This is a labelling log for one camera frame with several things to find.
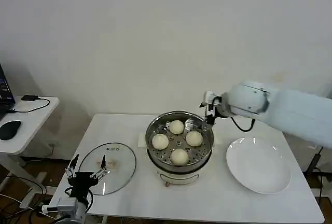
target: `steamed bun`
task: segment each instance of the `steamed bun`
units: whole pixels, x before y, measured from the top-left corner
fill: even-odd
[[[170,123],[170,131],[173,134],[181,134],[183,133],[184,129],[185,125],[179,120],[174,120]]]
[[[192,131],[187,134],[186,141],[190,146],[200,146],[203,142],[203,136],[197,131]]]
[[[157,150],[164,150],[169,143],[168,137],[164,134],[157,134],[152,139],[152,146]]]
[[[189,156],[184,150],[178,149],[172,152],[171,161],[175,165],[186,165],[189,161]]]

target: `white plate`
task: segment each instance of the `white plate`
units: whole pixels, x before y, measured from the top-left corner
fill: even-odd
[[[287,188],[292,173],[277,147],[262,138],[235,140],[227,149],[227,164],[245,187],[261,194],[276,194]]]

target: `black cable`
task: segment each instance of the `black cable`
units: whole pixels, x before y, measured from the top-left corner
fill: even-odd
[[[235,122],[235,120],[234,120],[233,117],[230,117],[230,118],[232,119],[233,123],[237,126],[237,128],[239,128],[242,132],[249,132],[249,131],[251,131],[253,129],[253,127],[254,127],[255,122],[256,122],[256,119],[251,119],[251,126],[250,126],[250,128],[247,129],[247,130],[244,130],[241,127],[239,127],[239,125]]]
[[[11,110],[9,110],[9,113],[31,113],[32,111],[35,111],[35,110],[38,110],[38,109],[42,109],[42,108],[44,108],[44,107],[47,107],[47,106],[50,104],[49,99],[38,98],[38,100],[44,100],[44,101],[47,101],[47,104],[44,105],[44,106],[37,107],[37,108],[35,108],[35,109],[31,109],[31,110],[29,110],[29,111],[16,111],[15,109],[11,109]]]
[[[324,147],[322,146],[322,148],[319,150],[319,152],[318,152],[317,154],[321,154],[323,148],[324,148]]]
[[[88,206],[87,210],[85,211],[85,213],[87,213],[90,208],[92,207],[92,204],[93,204],[93,193],[91,192],[91,190],[89,190],[89,193],[91,195],[91,202],[90,202],[90,205]]]
[[[23,199],[26,197],[26,195],[27,195],[31,190],[32,190],[32,189],[29,189],[29,190],[27,191],[27,193],[24,195]],[[15,204],[15,203],[18,203],[18,202],[17,202],[17,201],[13,201],[13,202],[7,204],[7,205],[4,206],[4,207],[0,207],[0,213],[5,212],[6,214],[11,215],[11,216],[12,216],[12,215],[15,215],[16,212],[15,212],[15,213],[10,213],[10,212],[7,212],[7,211],[5,210],[6,208],[8,208],[9,206],[12,206],[12,205]]]
[[[31,181],[31,180],[29,180],[29,179],[26,179],[26,178],[23,178],[23,177],[19,177],[19,176],[6,176],[6,177],[8,177],[8,178],[18,178],[18,179],[22,179],[22,180],[29,181],[29,182],[31,182],[31,183],[37,185],[37,186],[41,189],[41,192],[42,192],[43,195],[46,195],[46,193],[47,193],[47,189],[46,189],[46,186],[45,186],[45,185],[43,185],[43,186],[45,187],[45,193],[44,193],[43,188],[42,188],[38,183],[35,183],[34,181]]]
[[[70,218],[70,215],[64,215],[64,216],[60,217],[59,219],[56,219],[56,220],[50,222],[49,224],[55,224],[55,223],[59,222],[60,220],[65,219],[65,218]]]
[[[320,197],[318,198],[318,205],[320,205],[321,204],[321,198],[322,198],[322,191],[323,191],[323,176],[322,176],[321,169],[319,169],[317,167],[315,169],[320,172],[320,176],[321,176]]]

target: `metal table leg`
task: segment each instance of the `metal table leg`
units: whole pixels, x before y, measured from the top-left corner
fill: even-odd
[[[11,174],[14,176],[26,178],[30,181],[33,181],[37,185],[40,185],[40,187],[43,189],[45,193],[45,186],[42,185],[43,180],[45,179],[47,172],[40,172],[37,178],[33,177],[30,175],[25,169],[23,169],[16,161],[14,161],[11,157],[9,157],[6,154],[1,154],[0,153],[0,164],[5,167],[7,170],[10,171]],[[30,202],[32,201],[33,197],[35,194],[42,194],[43,192],[41,191],[40,187],[35,185],[34,183],[27,181],[27,180],[22,180],[25,182],[28,186],[30,186],[31,190],[30,192],[25,196],[25,198],[22,200],[22,203],[20,205],[20,208],[27,208]],[[47,194],[54,194],[56,187],[49,187],[46,186]]]

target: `white table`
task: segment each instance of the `white table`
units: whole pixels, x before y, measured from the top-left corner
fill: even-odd
[[[153,170],[146,151],[137,147],[139,134],[155,116],[97,114],[91,121],[76,154],[78,165],[84,156],[100,144],[120,142],[129,145],[137,157],[136,172],[121,190],[95,196],[89,214],[176,219],[209,222],[245,223],[322,223],[324,216],[298,166],[283,134],[257,122],[248,134],[239,131],[230,119],[217,120],[214,133],[218,145],[198,180],[190,185],[166,188]],[[237,119],[244,128],[248,119]],[[226,149],[235,139],[255,136],[269,139],[289,162],[292,181],[276,195],[263,195],[243,187],[230,173]],[[69,187],[63,176],[51,204],[67,197]]]
[[[7,170],[10,171],[11,174],[14,174],[18,177],[23,177],[29,179],[37,184],[44,180],[46,176],[46,172],[42,172],[38,175],[37,178],[30,175],[23,169],[21,166],[24,165],[24,161],[20,159],[17,155],[21,153],[27,145],[30,143],[32,138],[38,132],[38,130],[42,127],[44,122],[48,119],[50,114],[56,108],[59,103],[59,99],[55,97],[41,97],[48,99],[50,104],[47,107],[38,109],[36,111],[32,111],[30,113],[14,113],[14,114],[7,114],[1,121],[0,126],[7,122],[20,120],[21,126],[18,129],[17,134],[9,140],[0,140],[0,164],[5,167]],[[14,108],[17,111],[27,111],[37,107],[41,107],[47,104],[47,101],[37,100],[37,101],[22,101],[20,99],[17,100],[16,105]],[[25,196],[22,204],[20,205],[21,208],[26,208],[30,201],[33,199],[36,193],[40,193],[40,188],[37,187],[35,184],[23,180],[26,184],[28,184],[32,190]],[[4,180],[1,185],[0,189],[3,188],[7,180]],[[49,194],[54,193],[55,188],[47,187],[47,192]]]

